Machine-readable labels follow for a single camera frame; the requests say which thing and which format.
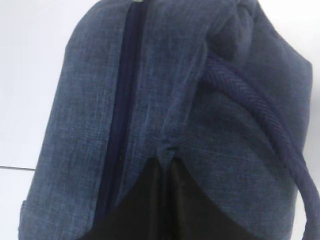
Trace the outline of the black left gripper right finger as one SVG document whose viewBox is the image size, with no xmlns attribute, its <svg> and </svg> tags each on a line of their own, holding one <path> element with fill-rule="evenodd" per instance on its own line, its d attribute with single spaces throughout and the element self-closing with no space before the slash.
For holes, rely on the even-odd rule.
<svg viewBox="0 0 320 240">
<path fill-rule="evenodd" d="M 174 240 L 249 240 L 250 233 L 204 193 L 181 159 L 169 169 Z"/>
</svg>

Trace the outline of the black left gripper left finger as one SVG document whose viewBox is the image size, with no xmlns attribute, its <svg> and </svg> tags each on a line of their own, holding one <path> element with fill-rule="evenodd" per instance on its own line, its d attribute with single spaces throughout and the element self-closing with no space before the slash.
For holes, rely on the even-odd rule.
<svg viewBox="0 0 320 240">
<path fill-rule="evenodd" d="M 159 160 L 150 158 L 127 195 L 82 239 L 171 240 L 172 197 Z"/>
</svg>

